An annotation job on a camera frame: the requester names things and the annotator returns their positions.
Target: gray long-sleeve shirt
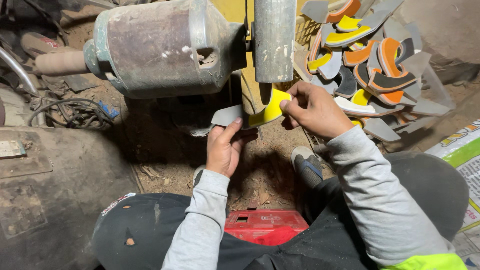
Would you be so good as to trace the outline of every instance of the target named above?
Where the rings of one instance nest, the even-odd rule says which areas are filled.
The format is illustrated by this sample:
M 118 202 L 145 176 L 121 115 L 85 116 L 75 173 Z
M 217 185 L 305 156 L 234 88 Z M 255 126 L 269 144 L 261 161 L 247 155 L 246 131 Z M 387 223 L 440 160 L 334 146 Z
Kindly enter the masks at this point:
M 455 252 L 359 126 L 327 146 L 338 166 L 348 208 L 373 261 L 390 266 L 412 256 Z M 204 170 L 162 269 L 216 269 L 228 183 L 227 177 Z

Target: fingernail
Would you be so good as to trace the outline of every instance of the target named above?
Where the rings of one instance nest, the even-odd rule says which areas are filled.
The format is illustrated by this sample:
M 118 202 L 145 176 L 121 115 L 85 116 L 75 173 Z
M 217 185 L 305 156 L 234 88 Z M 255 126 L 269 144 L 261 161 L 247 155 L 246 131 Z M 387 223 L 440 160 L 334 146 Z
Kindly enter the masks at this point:
M 283 108 L 283 107 L 285 107 L 286 105 L 287 105 L 287 101 L 286 101 L 286 100 L 282 100 L 282 101 L 280 102 L 280 108 Z

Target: dirt floor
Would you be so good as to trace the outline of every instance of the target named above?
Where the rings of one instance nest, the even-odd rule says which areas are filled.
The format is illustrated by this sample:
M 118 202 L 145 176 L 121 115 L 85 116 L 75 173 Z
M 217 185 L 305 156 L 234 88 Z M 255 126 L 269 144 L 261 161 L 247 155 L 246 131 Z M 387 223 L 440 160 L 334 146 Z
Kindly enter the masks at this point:
M 85 42 L 93 37 L 94 21 L 102 10 L 87 6 L 79 13 L 65 13 L 67 19 L 62 21 L 62 25 L 69 34 L 71 47 L 82 49 Z M 256 104 L 261 110 L 258 85 L 251 82 L 254 69 L 245 69 L 244 73 L 250 81 Z M 64 98 L 75 96 L 95 102 L 102 101 L 110 109 L 115 108 L 120 112 L 115 118 L 115 126 L 105 134 L 118 143 L 129 161 L 134 164 L 145 193 L 164 192 L 191 196 L 193 173 L 198 166 L 206 162 L 206 139 L 193 138 L 178 130 L 166 129 L 162 124 L 164 119 L 151 116 L 152 108 L 156 106 L 155 100 L 130 100 L 108 81 L 101 81 L 99 85 L 78 94 L 67 92 Z M 409 135 L 402 134 L 399 142 L 379 143 L 380 149 L 384 153 L 401 150 L 425 151 L 455 133 L 479 117 L 478 112 L 472 111 L 480 102 L 479 88 L 478 80 L 467 86 L 447 86 L 457 104 L 457 110 L 440 118 L 428 129 Z M 282 120 L 283 118 L 262 126 L 264 140 L 257 139 L 245 147 L 229 187 L 230 210 L 247 209 L 252 199 L 259 201 L 260 209 L 295 208 L 302 187 L 295 180 L 290 154 L 296 146 L 310 144 L 302 129 L 285 131 L 281 126 Z M 325 179 L 333 176 L 332 170 L 324 166 Z

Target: pile of foam pieces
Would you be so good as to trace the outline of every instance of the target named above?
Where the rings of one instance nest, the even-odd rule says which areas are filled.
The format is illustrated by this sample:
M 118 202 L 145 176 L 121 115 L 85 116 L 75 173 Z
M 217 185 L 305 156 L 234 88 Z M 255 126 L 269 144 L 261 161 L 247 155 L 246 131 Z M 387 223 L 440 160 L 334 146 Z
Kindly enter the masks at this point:
M 327 1 L 306 2 L 302 13 L 321 28 L 310 50 L 297 50 L 294 60 L 302 80 L 325 88 L 354 124 L 385 142 L 450 110 L 421 97 L 422 87 L 435 87 L 422 81 L 429 69 L 433 73 L 431 55 L 422 51 L 416 24 L 403 26 L 391 18 L 402 2 L 385 0 L 363 19 L 354 18 L 359 0 L 335 13 L 328 12 Z

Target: sneaker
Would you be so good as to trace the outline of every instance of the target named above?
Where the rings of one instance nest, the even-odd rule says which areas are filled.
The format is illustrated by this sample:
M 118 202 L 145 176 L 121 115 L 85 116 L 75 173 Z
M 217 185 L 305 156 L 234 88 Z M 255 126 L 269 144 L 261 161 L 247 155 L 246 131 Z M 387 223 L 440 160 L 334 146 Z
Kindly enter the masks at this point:
M 299 146 L 293 149 L 291 162 L 295 173 L 308 188 L 314 189 L 324 180 L 322 163 L 319 157 L 308 147 Z

